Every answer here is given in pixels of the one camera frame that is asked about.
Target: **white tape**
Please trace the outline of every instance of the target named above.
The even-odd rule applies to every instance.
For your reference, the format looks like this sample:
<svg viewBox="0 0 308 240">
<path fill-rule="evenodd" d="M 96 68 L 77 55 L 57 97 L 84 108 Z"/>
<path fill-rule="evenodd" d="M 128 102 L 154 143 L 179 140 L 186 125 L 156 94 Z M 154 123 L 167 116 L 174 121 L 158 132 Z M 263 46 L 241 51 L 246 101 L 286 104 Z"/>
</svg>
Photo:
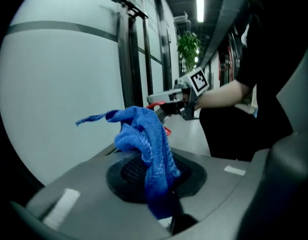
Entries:
<svg viewBox="0 0 308 240">
<path fill-rule="evenodd" d="M 57 201 L 52 211 L 43 219 L 43 223 L 53 230 L 58 230 L 79 196 L 80 193 L 78 191 L 69 188 L 65 189 L 64 194 Z"/>
<path fill-rule="evenodd" d="M 241 170 L 241 169 L 237 169 L 237 168 L 234 168 L 230 165 L 228 165 L 224 171 L 226 172 L 229 172 L 229 173 L 232 173 L 232 174 L 237 174 L 237 175 L 241 175 L 241 176 L 244 176 L 246 171 L 245 170 Z"/>
</svg>

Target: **ceiling light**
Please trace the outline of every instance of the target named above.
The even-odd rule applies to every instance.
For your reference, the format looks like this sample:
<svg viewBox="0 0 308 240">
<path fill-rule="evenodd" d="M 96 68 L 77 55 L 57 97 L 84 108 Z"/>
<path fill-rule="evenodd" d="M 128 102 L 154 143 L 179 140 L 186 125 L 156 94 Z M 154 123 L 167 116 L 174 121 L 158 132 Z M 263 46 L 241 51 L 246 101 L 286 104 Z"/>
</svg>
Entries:
<svg viewBox="0 0 308 240">
<path fill-rule="evenodd" d="M 204 22 L 204 0 L 196 0 L 197 3 L 197 21 Z"/>
</svg>

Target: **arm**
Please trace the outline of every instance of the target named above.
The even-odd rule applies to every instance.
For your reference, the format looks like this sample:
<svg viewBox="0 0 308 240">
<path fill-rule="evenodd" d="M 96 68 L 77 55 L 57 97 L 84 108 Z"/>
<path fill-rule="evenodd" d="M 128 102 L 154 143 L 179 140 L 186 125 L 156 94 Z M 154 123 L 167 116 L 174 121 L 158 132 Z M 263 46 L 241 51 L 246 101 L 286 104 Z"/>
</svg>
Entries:
<svg viewBox="0 0 308 240">
<path fill-rule="evenodd" d="M 199 97 L 195 109 L 221 108 L 233 106 L 251 91 L 247 85 L 234 80 L 219 89 L 205 92 Z"/>
</svg>

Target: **person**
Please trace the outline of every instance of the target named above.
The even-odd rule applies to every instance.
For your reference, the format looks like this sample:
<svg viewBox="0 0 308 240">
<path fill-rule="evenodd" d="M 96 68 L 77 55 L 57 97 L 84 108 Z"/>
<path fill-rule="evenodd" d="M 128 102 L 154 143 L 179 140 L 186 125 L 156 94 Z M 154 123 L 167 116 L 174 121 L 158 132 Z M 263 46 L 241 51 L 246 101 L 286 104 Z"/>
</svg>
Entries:
<svg viewBox="0 0 308 240">
<path fill-rule="evenodd" d="M 249 0 L 247 43 L 237 77 L 199 97 L 211 156 L 251 161 L 293 132 L 276 95 L 308 48 L 308 0 Z M 257 84 L 258 115 L 234 107 Z"/>
</svg>

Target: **floor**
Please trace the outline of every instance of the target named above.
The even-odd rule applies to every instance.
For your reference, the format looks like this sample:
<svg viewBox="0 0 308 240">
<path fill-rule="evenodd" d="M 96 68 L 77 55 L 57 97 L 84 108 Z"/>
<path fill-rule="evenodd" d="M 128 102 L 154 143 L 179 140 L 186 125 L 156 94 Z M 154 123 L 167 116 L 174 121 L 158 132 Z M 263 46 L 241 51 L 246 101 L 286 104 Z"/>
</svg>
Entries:
<svg viewBox="0 0 308 240">
<path fill-rule="evenodd" d="M 180 115 L 169 117 L 164 126 L 172 131 L 168 136 L 171 148 L 181 149 L 202 156 L 210 156 L 208 144 L 199 120 L 185 121 Z"/>
</svg>

